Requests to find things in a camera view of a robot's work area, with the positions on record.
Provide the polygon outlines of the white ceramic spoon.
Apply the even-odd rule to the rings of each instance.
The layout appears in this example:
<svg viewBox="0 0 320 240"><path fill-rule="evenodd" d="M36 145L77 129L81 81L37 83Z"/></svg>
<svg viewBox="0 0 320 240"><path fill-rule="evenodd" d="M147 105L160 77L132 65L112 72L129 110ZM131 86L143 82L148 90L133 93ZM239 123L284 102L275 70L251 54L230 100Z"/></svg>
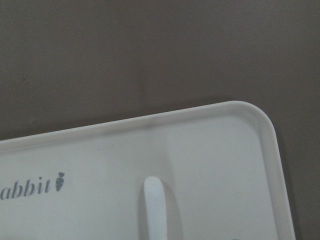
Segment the white ceramic spoon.
<svg viewBox="0 0 320 240"><path fill-rule="evenodd" d="M150 240L167 240L167 211L162 181L155 176L147 177L143 183L145 210Z"/></svg>

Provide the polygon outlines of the cream rabbit tray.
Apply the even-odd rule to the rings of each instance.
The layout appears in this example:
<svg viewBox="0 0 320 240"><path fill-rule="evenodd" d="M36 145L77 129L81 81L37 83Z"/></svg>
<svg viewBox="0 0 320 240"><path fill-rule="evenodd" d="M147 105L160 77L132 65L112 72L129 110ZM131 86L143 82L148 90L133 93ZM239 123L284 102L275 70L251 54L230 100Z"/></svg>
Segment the cream rabbit tray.
<svg viewBox="0 0 320 240"><path fill-rule="evenodd" d="M168 240L293 240L274 126L227 101L0 143L3 240L149 240L144 181Z"/></svg>

